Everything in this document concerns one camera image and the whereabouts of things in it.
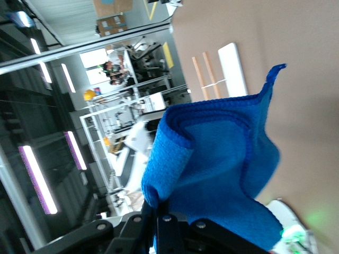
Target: screw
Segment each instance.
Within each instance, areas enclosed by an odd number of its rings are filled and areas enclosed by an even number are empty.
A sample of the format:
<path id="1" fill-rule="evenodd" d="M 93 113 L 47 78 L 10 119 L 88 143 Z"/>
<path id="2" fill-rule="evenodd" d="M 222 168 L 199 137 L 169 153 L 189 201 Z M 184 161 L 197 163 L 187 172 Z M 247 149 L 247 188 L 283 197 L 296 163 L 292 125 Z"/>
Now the screw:
<path id="1" fill-rule="evenodd" d="M 203 223 L 202 221 L 198 221 L 198 222 L 197 222 L 197 227 L 198 227 L 199 229 L 204 229 L 204 228 L 206 228 L 206 224 Z"/>
<path id="2" fill-rule="evenodd" d="M 105 224 L 100 224 L 96 227 L 98 230 L 103 230 L 104 228 L 106 228 Z"/>
<path id="3" fill-rule="evenodd" d="M 141 221 L 141 217 L 135 217 L 135 218 L 133 219 L 133 221 L 134 221 L 134 222 L 140 222 L 140 221 Z"/>
<path id="4" fill-rule="evenodd" d="M 169 216 L 169 215 L 165 215 L 164 217 L 163 217 L 163 221 L 166 221 L 166 222 L 169 222 L 169 221 L 171 221 L 171 217 Z"/>

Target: cardboard box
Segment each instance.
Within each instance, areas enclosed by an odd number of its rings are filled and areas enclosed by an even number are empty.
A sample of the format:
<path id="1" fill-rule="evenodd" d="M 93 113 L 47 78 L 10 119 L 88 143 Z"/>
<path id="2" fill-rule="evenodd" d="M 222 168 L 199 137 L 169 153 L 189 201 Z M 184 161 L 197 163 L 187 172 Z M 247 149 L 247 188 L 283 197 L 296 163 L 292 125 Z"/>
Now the cardboard box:
<path id="1" fill-rule="evenodd" d="M 125 19 L 122 15 L 97 20 L 96 23 L 101 36 L 107 36 L 127 29 Z"/>
<path id="2" fill-rule="evenodd" d="M 117 13 L 130 11 L 133 0 L 93 0 L 98 17 L 111 16 Z"/>
<path id="3" fill-rule="evenodd" d="M 97 20 L 97 25 L 100 28 L 111 29 L 118 28 L 120 26 L 125 26 L 126 22 L 123 15 L 117 15 L 113 17 L 107 17 L 105 19 Z"/>
<path id="4" fill-rule="evenodd" d="M 127 29 L 128 29 L 127 26 L 120 26 L 118 28 L 101 29 L 101 30 L 99 28 L 99 31 L 101 33 L 101 37 L 104 37 L 104 36 L 108 36 L 108 35 L 111 35 L 111 34 L 120 33 L 122 31 L 126 31 Z"/>

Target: ceiling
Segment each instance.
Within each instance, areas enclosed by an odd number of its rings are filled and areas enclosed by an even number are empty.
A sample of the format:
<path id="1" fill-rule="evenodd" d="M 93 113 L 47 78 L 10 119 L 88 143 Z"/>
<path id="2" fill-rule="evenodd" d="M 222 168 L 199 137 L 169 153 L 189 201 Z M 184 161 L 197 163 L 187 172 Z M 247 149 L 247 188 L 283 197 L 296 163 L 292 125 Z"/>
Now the ceiling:
<path id="1" fill-rule="evenodd" d="M 35 14 L 56 35 L 63 45 L 98 38 L 95 35 L 96 12 L 91 0 L 25 0 Z M 55 39 L 44 31 L 47 44 Z"/>

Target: blue towel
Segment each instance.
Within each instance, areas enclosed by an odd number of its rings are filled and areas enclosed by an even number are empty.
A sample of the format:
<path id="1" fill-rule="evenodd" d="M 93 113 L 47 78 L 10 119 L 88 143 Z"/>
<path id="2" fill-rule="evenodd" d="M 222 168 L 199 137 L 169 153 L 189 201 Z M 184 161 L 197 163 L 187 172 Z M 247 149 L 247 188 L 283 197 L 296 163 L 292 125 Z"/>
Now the blue towel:
<path id="1" fill-rule="evenodd" d="M 270 250 L 282 226 L 254 200 L 279 161 L 266 136 L 273 84 L 286 65 L 274 66 L 259 94 L 170 107 L 160 121 L 142 178 L 147 203 L 168 199 L 188 222 L 210 219 Z"/>

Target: yellow hard hat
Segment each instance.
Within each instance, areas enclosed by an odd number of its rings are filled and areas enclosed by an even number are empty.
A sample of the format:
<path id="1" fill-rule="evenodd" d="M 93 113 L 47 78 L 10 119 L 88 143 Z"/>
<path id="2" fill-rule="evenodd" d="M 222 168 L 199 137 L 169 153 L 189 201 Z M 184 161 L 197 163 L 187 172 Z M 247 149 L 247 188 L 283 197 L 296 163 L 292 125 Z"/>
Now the yellow hard hat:
<path id="1" fill-rule="evenodd" d="M 96 96 L 96 93 L 93 90 L 88 89 L 84 92 L 84 100 L 85 101 L 89 101 L 95 96 Z"/>
<path id="2" fill-rule="evenodd" d="M 111 144 L 110 140 L 107 137 L 104 137 L 105 146 L 109 146 Z"/>

